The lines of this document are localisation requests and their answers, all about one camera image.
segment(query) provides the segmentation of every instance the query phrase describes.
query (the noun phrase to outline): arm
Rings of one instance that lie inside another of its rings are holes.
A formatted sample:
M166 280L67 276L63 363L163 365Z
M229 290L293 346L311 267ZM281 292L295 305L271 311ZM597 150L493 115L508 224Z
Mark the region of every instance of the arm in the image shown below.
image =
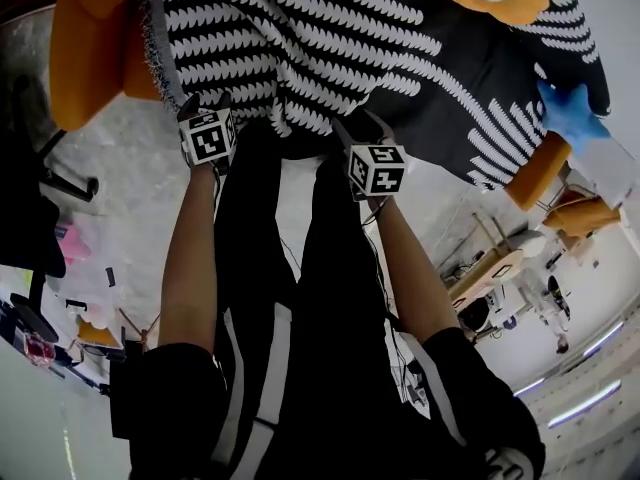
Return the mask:
M459 327L449 293L392 198L380 212L378 229L404 329L424 343L438 331Z
M192 169L164 267L158 345L190 343L213 353L217 313L215 184L210 165Z
M436 366L426 369L416 356L427 384L444 387L467 446L480 456L490 449L519 450L538 478L544 446L531 414L464 337L447 290L392 199L380 212L378 227L400 321ZM441 400L434 402L444 421Z

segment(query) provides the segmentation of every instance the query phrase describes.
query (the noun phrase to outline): forearm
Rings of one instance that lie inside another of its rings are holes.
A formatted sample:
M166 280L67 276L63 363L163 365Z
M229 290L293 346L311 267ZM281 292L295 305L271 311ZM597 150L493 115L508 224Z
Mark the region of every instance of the forearm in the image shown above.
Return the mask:
M440 276L393 199L378 217L396 308L404 329L420 343L458 318Z
M159 345L192 343L213 352L217 313L215 184L209 165L192 170L164 269Z

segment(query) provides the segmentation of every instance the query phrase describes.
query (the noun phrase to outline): wire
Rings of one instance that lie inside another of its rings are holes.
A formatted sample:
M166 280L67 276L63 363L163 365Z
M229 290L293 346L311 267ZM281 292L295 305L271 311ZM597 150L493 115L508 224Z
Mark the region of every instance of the wire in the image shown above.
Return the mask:
M453 221L458 216L458 212L460 211L460 208L462 208L463 203L467 200L467 194L469 193L470 189L471 189L471 186L468 186L467 190L465 190L465 192L464 192L464 194L462 196L462 199L460 199L460 201L458 202L458 205L456 206L455 211L453 212L453 216L451 217L451 219L449 220L449 223L446 225L446 227L442 231L442 234L440 235L440 238L438 238L438 241L433 246L433 249L432 249L433 252L435 252L435 250L438 248L438 246L440 245L440 242L442 242L442 239L444 238L444 235L447 234L447 231L449 231L449 228L453 224Z
M384 204L378 208L377 210L378 212L380 211L382 206L384 206ZM364 233L364 235L367 237L367 240L369 241L369 245L371 246L371 249L373 251L373 255L375 256L376 270L377 270L376 277L378 280L378 284L380 285L380 288L382 289L382 293L384 295L385 307L387 312L387 320L389 320L389 330L391 331L391 340L393 341L393 348L396 351L396 359L398 360L398 367L402 368L402 377L400 380L400 393L401 393L400 399L404 403L407 401L407 388L405 384L406 378L407 378L407 360L402 354L402 352L400 352L400 347L398 347L398 342L396 341L397 331L393 328L392 320L390 318L390 315L392 315L392 313L391 313L391 305L389 304L389 293L387 292L387 289L384 284L384 272L382 271L382 267L380 265L380 256L378 255L378 249L373 243L373 240L371 240L371 237L369 237L369 235L366 232Z
M298 260L296 259L295 255L293 254L293 251L291 250L291 248L287 245L287 243L282 239L282 237L280 237L280 241L282 242L282 245L284 245L287 249L287 251L289 251L289 254L291 254L291 257L293 258L293 261L296 264L296 267L298 267L298 272L300 274L302 274L302 269L300 268L300 263L298 263Z
M371 215L369 215L365 221L362 223L362 227L368 226L369 224L371 224L373 221L378 220L378 216L380 215L380 212L382 211L382 208L384 208L384 205L387 204L388 201L388 197L385 198L381 204L378 205L378 207L375 209L374 212L371 213Z
M216 177L216 192L213 196L213 211L215 213L218 209L218 199L220 199L222 187L220 186L220 171L218 170L218 166L213 162L211 162L211 166L213 167L213 175Z

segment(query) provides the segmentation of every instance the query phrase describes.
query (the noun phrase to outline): fluorescent light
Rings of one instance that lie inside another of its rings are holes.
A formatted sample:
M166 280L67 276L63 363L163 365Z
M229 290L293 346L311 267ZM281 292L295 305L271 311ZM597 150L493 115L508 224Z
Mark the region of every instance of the fluorescent light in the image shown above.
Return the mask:
M516 391L513 396L520 396L522 393L524 393L525 391L529 391L530 389L535 388L536 386L538 386L539 384L542 384L544 382L544 377L542 377L541 379L538 379L535 382L532 382L531 384L529 384L528 386L525 386L524 388Z
M583 413L587 409L590 409L594 405L602 402L602 400L607 398L612 393L615 393L618 389L620 389L620 386L622 386L622 380L618 379L615 382L612 382L606 388L604 388L600 392L593 395L591 398L588 398L584 402L576 405L573 409L569 409L567 412L563 412L562 414L553 418L549 422L548 427L549 428L556 427L561 423L564 423L565 421L568 421L571 418L578 416L579 414Z
M607 331L607 333L600 338L598 341L596 341L593 345L591 345L587 350L585 350L582 353L583 357L587 357L589 354L591 354L593 351L595 351L596 349L598 349L600 347L600 345L602 345L605 341L607 341L616 331L618 331L620 329L620 327L622 327L624 325L624 320L618 322L616 325L614 325L611 329L609 329L609 331Z

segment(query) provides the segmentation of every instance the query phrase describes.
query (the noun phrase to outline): pink object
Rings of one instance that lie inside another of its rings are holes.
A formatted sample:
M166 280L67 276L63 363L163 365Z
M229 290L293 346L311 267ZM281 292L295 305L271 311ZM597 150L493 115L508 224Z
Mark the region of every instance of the pink object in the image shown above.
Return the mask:
M56 238L68 265L74 259L84 260L91 256L91 249L82 241L78 228L73 224L56 225Z
M49 366L56 357L56 349L51 343L30 332L24 335L24 353L33 364L42 367Z

